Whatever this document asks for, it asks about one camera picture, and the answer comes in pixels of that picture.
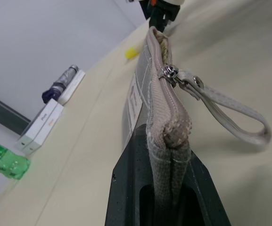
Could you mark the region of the white phone box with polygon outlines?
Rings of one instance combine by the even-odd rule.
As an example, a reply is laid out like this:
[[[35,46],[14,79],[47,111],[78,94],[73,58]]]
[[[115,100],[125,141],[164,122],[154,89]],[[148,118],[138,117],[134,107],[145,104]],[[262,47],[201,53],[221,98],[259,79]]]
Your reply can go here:
[[[57,101],[51,99],[36,115],[36,117],[29,123],[23,131],[21,137],[17,140],[15,148],[20,150],[25,155],[29,155],[32,151],[27,146],[35,139],[41,128],[47,121],[50,114],[57,105]]]
[[[64,107],[60,105],[59,103],[56,104],[54,110],[38,132],[38,134],[35,136],[33,141],[27,145],[23,149],[23,152],[26,154],[26,156],[31,155],[33,152],[35,152],[37,149],[39,149],[43,143],[45,142],[47,136],[51,132],[52,128],[54,127],[55,123],[57,122],[58,118],[62,114]]]

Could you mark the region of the green plastic bottle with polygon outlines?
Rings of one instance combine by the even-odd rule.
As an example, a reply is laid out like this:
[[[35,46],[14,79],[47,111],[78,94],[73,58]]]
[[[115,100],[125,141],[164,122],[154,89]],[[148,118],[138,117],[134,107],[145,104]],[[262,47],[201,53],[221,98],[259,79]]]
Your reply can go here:
[[[28,171],[30,161],[0,145],[0,173],[7,178],[20,180]]]

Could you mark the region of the dark grey wall rail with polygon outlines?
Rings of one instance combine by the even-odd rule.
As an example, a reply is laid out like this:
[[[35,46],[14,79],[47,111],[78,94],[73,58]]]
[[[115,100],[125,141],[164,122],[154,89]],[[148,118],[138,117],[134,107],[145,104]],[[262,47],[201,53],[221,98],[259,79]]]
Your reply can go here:
[[[21,135],[30,124],[30,120],[0,101],[0,124]]]

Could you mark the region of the flat white box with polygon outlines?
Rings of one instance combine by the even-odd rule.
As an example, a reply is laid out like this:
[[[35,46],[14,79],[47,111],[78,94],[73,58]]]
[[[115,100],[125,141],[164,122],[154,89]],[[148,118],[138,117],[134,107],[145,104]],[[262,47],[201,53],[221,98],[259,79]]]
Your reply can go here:
[[[77,74],[73,77],[67,88],[63,91],[61,96],[58,98],[57,102],[64,106],[72,97],[79,84],[83,80],[85,76],[85,72],[83,70],[79,70]]]

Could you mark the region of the folded dark blue umbrella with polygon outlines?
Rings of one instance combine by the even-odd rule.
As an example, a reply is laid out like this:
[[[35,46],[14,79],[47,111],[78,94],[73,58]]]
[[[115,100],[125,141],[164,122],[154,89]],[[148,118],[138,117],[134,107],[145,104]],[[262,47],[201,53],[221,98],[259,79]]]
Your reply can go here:
[[[71,65],[67,70],[65,70],[62,75],[53,82],[52,86],[42,93],[41,97],[44,104],[47,104],[51,99],[57,101],[78,71],[79,68],[76,65]]]

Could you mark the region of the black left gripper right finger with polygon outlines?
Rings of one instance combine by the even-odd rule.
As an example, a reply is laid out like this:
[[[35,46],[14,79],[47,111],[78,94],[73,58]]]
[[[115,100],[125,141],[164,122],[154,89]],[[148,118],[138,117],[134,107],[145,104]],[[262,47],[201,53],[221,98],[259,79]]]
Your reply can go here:
[[[208,169],[193,151],[182,177],[173,226],[231,226]]]

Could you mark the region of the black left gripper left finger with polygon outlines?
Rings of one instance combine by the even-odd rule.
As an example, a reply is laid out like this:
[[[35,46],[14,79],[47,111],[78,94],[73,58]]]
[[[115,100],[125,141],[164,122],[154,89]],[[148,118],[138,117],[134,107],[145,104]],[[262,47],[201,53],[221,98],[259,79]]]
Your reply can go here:
[[[107,226],[153,226],[154,189],[146,125],[136,128],[117,161],[107,204]]]

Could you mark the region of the yellow highlighter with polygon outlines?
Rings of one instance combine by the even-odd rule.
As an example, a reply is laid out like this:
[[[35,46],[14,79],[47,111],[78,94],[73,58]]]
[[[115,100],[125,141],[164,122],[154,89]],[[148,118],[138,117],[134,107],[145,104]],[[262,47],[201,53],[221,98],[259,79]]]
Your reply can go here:
[[[129,49],[126,50],[124,56],[126,59],[130,60],[135,58],[141,50],[141,47],[139,46],[132,46]]]

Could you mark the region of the grey grid zipper pouch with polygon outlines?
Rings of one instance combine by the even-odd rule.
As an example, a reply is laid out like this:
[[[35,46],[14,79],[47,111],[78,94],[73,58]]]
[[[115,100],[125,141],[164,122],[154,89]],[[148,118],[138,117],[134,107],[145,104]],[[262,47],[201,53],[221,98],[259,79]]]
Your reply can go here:
[[[254,145],[266,145],[272,138],[271,128],[260,113],[173,65],[169,39],[150,27],[129,89],[123,122],[129,132],[143,122],[147,125],[155,195],[153,226],[173,226],[177,222],[174,212],[191,158],[192,123],[174,91],[176,86],[202,101],[235,137]]]

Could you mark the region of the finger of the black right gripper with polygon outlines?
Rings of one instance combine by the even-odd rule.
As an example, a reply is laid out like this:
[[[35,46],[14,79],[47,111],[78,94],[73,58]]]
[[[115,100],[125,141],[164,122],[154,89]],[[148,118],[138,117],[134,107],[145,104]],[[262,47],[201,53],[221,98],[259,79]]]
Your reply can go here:
[[[155,27],[158,31],[163,32],[170,23],[171,13],[169,11],[153,10],[149,20],[149,27]]]

